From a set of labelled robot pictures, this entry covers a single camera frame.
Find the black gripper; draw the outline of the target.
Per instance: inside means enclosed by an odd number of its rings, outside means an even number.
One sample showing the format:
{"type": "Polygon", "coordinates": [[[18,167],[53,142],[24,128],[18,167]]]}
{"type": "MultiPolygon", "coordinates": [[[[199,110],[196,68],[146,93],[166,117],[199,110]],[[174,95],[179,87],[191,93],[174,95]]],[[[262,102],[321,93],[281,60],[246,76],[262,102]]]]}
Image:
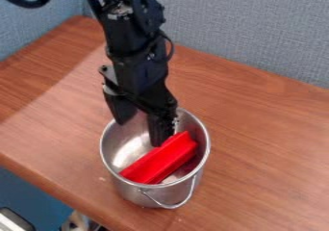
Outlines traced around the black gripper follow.
{"type": "Polygon", "coordinates": [[[174,134],[178,101],[166,87],[168,60],[166,44],[156,43],[131,55],[109,53],[112,65],[101,65],[103,94],[115,122],[123,125],[142,110],[148,114],[148,136],[159,146],[174,134]]]}

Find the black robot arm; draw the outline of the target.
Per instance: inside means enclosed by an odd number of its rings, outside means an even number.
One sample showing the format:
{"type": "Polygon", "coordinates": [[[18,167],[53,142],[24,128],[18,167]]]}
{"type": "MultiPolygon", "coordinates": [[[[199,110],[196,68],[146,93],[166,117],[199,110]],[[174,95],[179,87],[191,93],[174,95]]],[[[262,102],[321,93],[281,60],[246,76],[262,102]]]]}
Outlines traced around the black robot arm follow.
{"type": "MultiPolygon", "coordinates": [[[[25,8],[49,0],[6,0],[25,8]]],[[[103,28],[105,54],[112,64],[100,66],[103,94],[120,125],[138,112],[147,114],[148,137],[160,145],[175,133],[178,101],[166,87],[175,46],[160,26],[164,7],[156,0],[87,0],[103,28]]]]}

